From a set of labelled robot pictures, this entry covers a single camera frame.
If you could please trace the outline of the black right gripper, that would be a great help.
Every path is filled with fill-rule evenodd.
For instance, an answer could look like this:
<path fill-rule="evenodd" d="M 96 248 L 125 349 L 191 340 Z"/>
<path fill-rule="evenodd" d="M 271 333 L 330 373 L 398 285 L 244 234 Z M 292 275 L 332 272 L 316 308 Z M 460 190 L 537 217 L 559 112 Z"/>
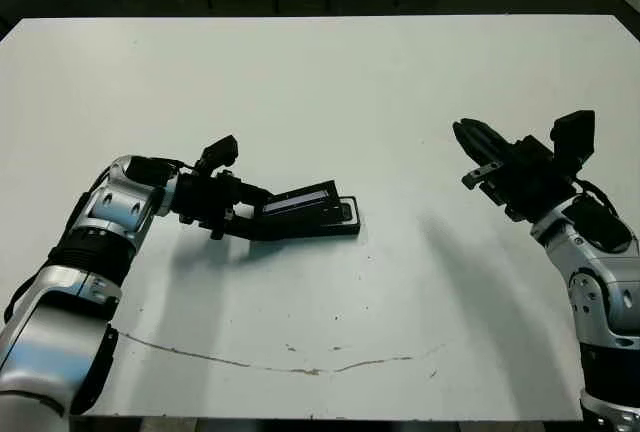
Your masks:
<path fill-rule="evenodd" d="M 485 122 L 462 119 L 453 132 L 464 152 L 477 164 L 463 184 L 479 188 L 513 221 L 536 223 L 577 194 L 556 170 L 552 152 L 531 135 L 507 142 Z"/>

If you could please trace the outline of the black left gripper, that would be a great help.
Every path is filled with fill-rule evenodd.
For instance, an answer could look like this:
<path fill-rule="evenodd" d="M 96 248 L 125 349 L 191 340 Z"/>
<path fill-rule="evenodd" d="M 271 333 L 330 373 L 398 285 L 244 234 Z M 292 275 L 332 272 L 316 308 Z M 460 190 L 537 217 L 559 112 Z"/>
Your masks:
<path fill-rule="evenodd" d="M 209 230 L 214 240 L 229 235 L 253 241 L 258 237 L 258 224 L 236 216 L 234 207 L 238 203 L 264 205 L 272 197 L 268 190 L 242 182 L 229 172 L 215 177 L 181 173 L 174 192 L 174 213 L 182 224 L 196 223 Z"/>

